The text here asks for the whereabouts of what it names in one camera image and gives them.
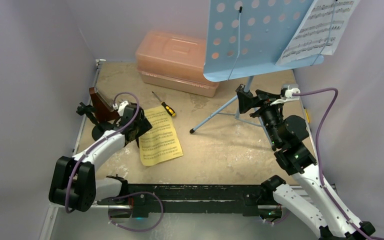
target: light purple wall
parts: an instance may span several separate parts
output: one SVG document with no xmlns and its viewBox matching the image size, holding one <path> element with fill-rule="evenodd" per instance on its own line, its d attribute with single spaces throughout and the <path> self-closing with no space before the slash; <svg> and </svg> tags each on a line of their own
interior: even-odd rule
<svg viewBox="0 0 384 240">
<path fill-rule="evenodd" d="M 362 0 L 334 56 L 295 70 L 302 92 L 339 89 L 320 134 L 325 175 L 384 237 L 384 0 Z M 332 93 L 304 97 L 313 133 Z"/>
<path fill-rule="evenodd" d="M 205 39 L 209 0 L 67 0 L 97 59 L 133 61 L 150 30 Z"/>
<path fill-rule="evenodd" d="M 38 239 L 94 65 L 64 0 L 0 0 L 0 239 Z"/>
</svg>

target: beige floor surface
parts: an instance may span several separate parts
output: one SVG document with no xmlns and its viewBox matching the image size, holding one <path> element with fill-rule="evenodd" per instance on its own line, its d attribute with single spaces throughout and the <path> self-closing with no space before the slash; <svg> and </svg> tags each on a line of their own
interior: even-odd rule
<svg viewBox="0 0 384 240">
<path fill-rule="evenodd" d="M 119 92 L 133 92 L 138 96 L 140 106 L 149 109 L 159 105 L 151 93 L 154 91 L 177 112 L 173 122 L 184 156 L 154 166 L 143 166 L 139 149 L 132 142 L 97 171 L 97 178 L 118 174 L 129 183 L 260 184 L 273 175 L 279 175 L 289 184 L 296 184 L 276 163 L 262 128 L 235 120 L 233 116 L 217 115 L 194 134 L 189 133 L 191 128 L 234 97 L 235 89 L 246 81 L 246 78 L 241 78 L 221 82 L 214 97 L 205 97 L 143 83 L 134 63 L 104 63 L 96 85 L 101 94 L 112 99 Z M 292 70 L 255 76 L 251 91 L 253 94 L 256 89 L 279 93 L 286 83 L 295 83 Z M 236 108 L 237 101 L 224 112 L 234 113 Z M 251 111 L 241 117 L 258 123 L 257 119 L 249 117 L 249 113 Z M 287 103 L 283 114 L 285 117 L 302 117 L 301 103 Z M 92 127 L 93 124 L 87 120 L 78 151 L 94 142 Z M 310 139 L 304 143 L 313 152 Z"/>
</svg>

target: black metal bar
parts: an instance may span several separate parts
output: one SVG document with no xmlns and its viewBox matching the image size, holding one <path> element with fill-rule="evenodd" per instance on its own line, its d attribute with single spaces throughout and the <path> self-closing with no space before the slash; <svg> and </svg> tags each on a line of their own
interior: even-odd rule
<svg viewBox="0 0 384 240">
<path fill-rule="evenodd" d="M 130 194 L 151 192 L 163 202 L 165 213 L 242 214 L 259 216 L 258 205 L 277 205 L 265 197 L 261 185 L 207 185 L 207 184 L 128 184 Z M 158 201 L 143 195 L 133 198 L 134 218 L 146 218 L 148 213 L 159 213 Z M 98 205 L 120 205 L 125 201 L 104 199 Z"/>
</svg>

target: sheet music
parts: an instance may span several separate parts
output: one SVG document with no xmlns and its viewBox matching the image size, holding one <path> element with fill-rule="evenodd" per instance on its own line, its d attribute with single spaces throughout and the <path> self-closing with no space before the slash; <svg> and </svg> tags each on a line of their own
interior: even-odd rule
<svg viewBox="0 0 384 240">
<path fill-rule="evenodd" d="M 314 0 L 276 65 L 317 55 L 323 47 L 321 54 L 333 55 L 359 2 L 360 0 Z"/>
<path fill-rule="evenodd" d="M 146 109 L 145 116 L 152 129 L 139 137 L 140 160 L 152 166 L 183 156 L 172 117 L 163 106 Z"/>
</svg>

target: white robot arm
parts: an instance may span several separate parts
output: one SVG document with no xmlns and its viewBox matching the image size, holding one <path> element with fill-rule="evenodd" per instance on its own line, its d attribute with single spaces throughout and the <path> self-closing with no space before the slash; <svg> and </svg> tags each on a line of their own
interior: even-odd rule
<svg viewBox="0 0 384 240">
<path fill-rule="evenodd" d="M 88 118 L 93 118 L 92 106 L 80 104 Z M 118 176 L 95 179 L 95 172 L 117 151 L 135 141 L 152 128 L 144 110 L 135 103 L 123 101 L 115 109 L 119 114 L 114 124 L 96 125 L 92 134 L 96 140 L 84 151 L 62 156 L 55 165 L 49 190 L 49 200 L 68 209 L 87 211 L 94 201 L 127 193 L 127 180 Z"/>
<path fill-rule="evenodd" d="M 279 95 L 256 90 L 257 96 L 254 97 L 244 92 L 242 86 L 236 92 L 241 114 L 260 107 L 250 116 L 262 118 L 270 140 L 278 149 L 274 153 L 277 163 L 301 185 L 315 206 L 295 194 L 278 176 L 274 176 L 272 182 L 271 179 L 265 182 L 272 190 L 273 199 L 294 213 L 321 239 L 366 239 L 360 232 L 368 236 L 373 234 L 375 229 L 372 224 L 362 222 L 352 213 L 320 174 L 317 161 L 302 143 L 309 136 L 305 120 L 296 115 L 283 119 L 283 104 L 300 99 L 294 95 L 300 93 L 298 86 L 285 84 Z"/>
</svg>

